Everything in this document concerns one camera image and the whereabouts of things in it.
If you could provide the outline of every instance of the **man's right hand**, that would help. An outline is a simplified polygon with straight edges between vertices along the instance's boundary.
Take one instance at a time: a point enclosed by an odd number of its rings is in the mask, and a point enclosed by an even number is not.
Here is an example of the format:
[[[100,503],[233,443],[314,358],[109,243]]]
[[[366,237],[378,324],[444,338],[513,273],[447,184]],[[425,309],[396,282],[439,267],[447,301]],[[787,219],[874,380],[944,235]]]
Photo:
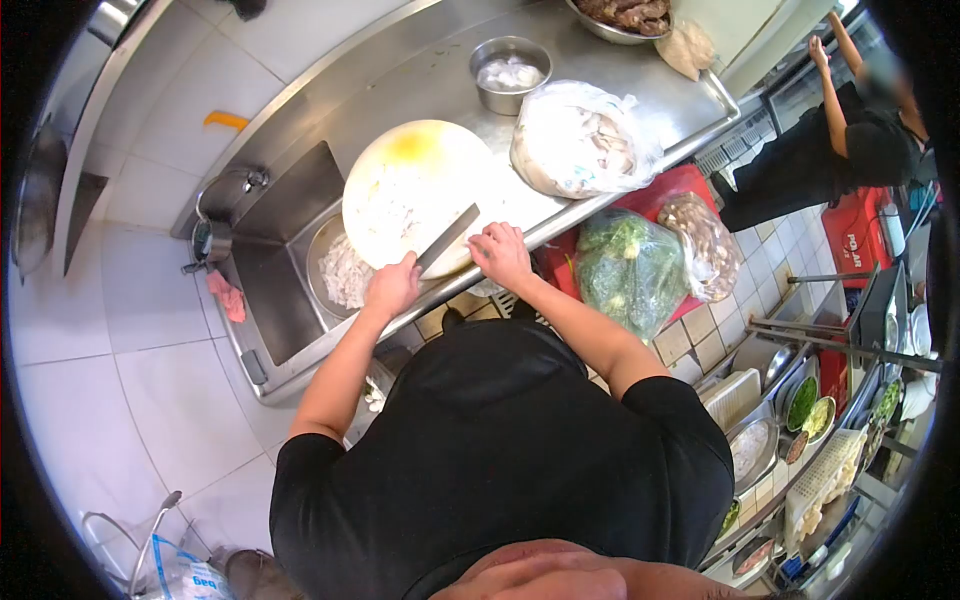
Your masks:
[[[484,276],[511,292],[519,294],[523,284],[534,276],[520,228],[490,223],[482,235],[471,235],[468,242],[470,256]]]

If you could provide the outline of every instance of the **knife blade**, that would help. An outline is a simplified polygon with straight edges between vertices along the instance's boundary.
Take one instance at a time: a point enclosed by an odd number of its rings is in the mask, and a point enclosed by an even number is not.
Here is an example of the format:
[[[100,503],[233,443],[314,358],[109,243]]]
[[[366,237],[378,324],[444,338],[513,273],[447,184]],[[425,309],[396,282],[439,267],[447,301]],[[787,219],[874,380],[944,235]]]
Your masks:
[[[440,237],[434,240],[433,244],[430,244],[430,246],[418,256],[416,264],[421,266],[423,271],[426,272],[426,270],[440,258],[440,255],[450,247],[450,244],[457,241],[457,238],[460,237],[479,216],[480,208],[477,207],[476,203],[471,204],[469,208],[464,211],[464,214],[457,217],[457,220],[450,224],[450,227],[444,229]]]

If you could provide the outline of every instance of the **bag of mushrooms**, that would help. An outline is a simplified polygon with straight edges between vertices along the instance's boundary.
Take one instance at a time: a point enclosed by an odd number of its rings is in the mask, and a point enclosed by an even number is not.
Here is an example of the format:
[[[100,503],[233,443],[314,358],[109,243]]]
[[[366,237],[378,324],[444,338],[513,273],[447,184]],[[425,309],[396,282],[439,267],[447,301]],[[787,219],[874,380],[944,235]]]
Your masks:
[[[684,247],[690,296],[718,302],[733,292],[740,250],[720,218],[693,192],[668,199],[657,222],[677,233]]]

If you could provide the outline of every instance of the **faucet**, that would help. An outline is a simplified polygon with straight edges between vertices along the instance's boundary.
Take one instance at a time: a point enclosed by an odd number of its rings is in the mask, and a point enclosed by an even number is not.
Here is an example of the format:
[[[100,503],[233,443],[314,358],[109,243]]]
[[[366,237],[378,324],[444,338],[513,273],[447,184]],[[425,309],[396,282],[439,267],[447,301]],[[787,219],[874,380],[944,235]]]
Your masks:
[[[233,177],[237,175],[242,175],[244,177],[243,185],[240,186],[241,191],[244,194],[249,194],[254,188],[266,189],[270,185],[270,173],[266,169],[243,169],[243,168],[232,168],[227,169],[220,175],[216,176],[212,180],[208,181],[204,187],[201,188],[200,192],[197,194],[197,205],[194,209],[197,212],[197,216],[200,217],[201,221],[209,221],[204,212],[200,209],[200,202],[204,199],[204,194],[206,190],[213,187],[218,181],[226,179],[227,177]]]

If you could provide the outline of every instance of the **round cutting board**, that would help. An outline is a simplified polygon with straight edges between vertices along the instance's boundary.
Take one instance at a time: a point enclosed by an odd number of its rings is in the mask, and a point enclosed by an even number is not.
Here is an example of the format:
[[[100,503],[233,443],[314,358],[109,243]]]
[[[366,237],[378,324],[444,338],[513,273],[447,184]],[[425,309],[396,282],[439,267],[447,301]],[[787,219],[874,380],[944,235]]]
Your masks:
[[[382,134],[357,158],[344,187],[344,228],[375,269],[423,251],[476,203],[480,216],[423,274],[436,278],[470,262],[466,238],[503,205],[491,183],[493,153],[470,130],[446,121],[411,121]]]

